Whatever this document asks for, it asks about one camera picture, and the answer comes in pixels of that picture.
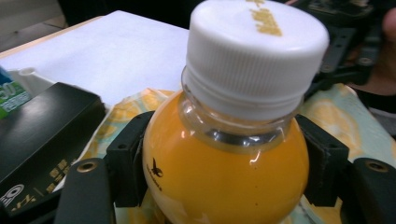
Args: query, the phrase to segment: white bottle cap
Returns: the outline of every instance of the white bottle cap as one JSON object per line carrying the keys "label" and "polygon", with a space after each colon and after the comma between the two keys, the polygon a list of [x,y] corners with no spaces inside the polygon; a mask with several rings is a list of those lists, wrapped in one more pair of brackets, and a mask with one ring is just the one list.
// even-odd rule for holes
{"label": "white bottle cap", "polygon": [[264,0],[209,0],[191,14],[183,82],[204,105],[238,119],[288,115],[328,47],[311,15]]}

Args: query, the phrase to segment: orange juice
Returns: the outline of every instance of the orange juice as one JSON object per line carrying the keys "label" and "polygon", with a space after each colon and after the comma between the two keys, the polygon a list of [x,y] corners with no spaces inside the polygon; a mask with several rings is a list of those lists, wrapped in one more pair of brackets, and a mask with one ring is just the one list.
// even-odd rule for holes
{"label": "orange juice", "polygon": [[218,143],[183,122],[183,92],[156,111],[143,168],[155,202],[178,223],[278,223],[299,202],[308,177],[304,137],[292,119],[275,141]]}

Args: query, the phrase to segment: black device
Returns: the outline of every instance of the black device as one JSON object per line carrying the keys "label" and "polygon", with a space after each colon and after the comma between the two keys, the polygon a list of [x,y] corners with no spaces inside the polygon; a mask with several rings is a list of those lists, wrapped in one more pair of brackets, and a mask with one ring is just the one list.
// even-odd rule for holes
{"label": "black device", "polygon": [[105,114],[96,94],[55,83],[0,119],[0,202],[7,210],[52,193]]}

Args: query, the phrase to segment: table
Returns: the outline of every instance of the table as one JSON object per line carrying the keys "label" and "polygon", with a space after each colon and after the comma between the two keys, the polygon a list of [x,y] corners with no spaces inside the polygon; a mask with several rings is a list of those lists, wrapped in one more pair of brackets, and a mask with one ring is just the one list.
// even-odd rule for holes
{"label": "table", "polygon": [[145,88],[179,90],[187,39],[186,29],[115,11],[0,53],[0,65],[33,67],[114,105]]}

